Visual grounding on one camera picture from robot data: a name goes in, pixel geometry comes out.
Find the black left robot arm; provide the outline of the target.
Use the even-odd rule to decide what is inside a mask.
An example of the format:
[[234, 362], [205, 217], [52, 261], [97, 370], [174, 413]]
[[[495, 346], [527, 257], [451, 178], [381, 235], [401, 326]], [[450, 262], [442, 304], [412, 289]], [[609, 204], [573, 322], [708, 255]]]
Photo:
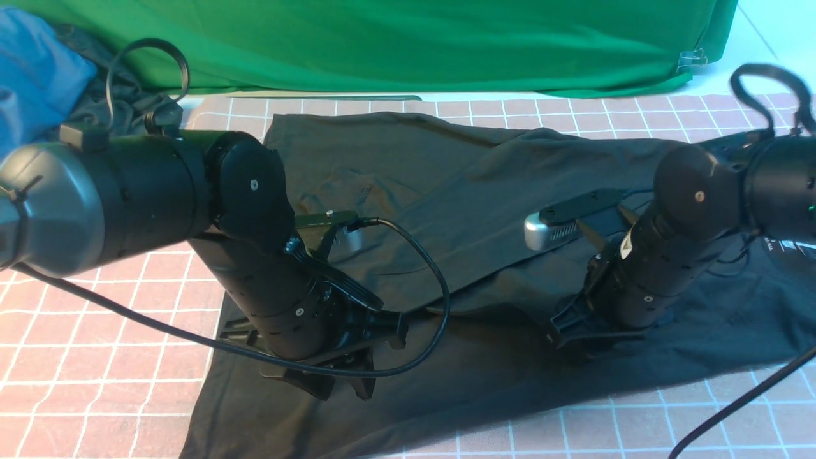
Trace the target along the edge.
[[[337, 379], [372, 397], [373, 347], [404, 349], [402, 314], [332, 267], [361, 248], [353, 211], [295, 215], [277, 152], [237, 131], [109, 139], [67, 127], [2, 162], [2, 268], [31, 274], [172, 336], [267, 364], [326, 400]], [[217, 339], [142, 317], [67, 284], [93, 268], [188, 241], [243, 317]]]

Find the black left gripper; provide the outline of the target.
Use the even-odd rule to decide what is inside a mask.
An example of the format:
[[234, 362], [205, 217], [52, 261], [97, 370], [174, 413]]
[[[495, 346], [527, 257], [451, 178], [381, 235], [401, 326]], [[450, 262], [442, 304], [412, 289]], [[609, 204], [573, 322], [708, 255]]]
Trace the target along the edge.
[[[240, 295], [227, 293], [225, 306], [236, 306], [243, 317], [229, 319], [219, 340], [271, 354], [295, 363], [329, 370], [362, 373], [348, 377], [356, 396], [373, 397], [376, 378], [373, 348], [386, 343], [394, 351], [406, 346], [408, 323], [399, 312], [371, 311], [341, 293], [285, 293]], [[280, 380], [327, 401], [335, 378], [295, 370], [283, 372]]]

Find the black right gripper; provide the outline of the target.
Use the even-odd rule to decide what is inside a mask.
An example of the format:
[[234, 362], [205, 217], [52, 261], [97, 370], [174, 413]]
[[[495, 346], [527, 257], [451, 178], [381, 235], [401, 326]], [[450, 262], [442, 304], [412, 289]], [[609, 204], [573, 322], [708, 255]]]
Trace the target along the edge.
[[600, 293], [603, 282], [615, 281], [618, 256], [606, 248], [591, 258], [582, 288], [560, 312], [548, 319], [547, 341], [557, 351], [600, 351], [617, 342], [643, 340], [644, 331], [627, 330], [615, 323], [604, 306], [592, 305], [590, 296]]

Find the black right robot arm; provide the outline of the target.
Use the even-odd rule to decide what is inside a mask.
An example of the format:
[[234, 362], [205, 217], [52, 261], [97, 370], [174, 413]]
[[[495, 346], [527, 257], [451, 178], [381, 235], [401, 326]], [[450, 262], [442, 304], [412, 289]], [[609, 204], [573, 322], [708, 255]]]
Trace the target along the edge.
[[641, 338], [738, 240], [814, 242], [814, 138], [758, 131], [671, 149], [640, 214], [603, 188], [525, 220], [533, 250], [583, 236], [597, 255], [574, 298], [543, 322], [555, 348]]

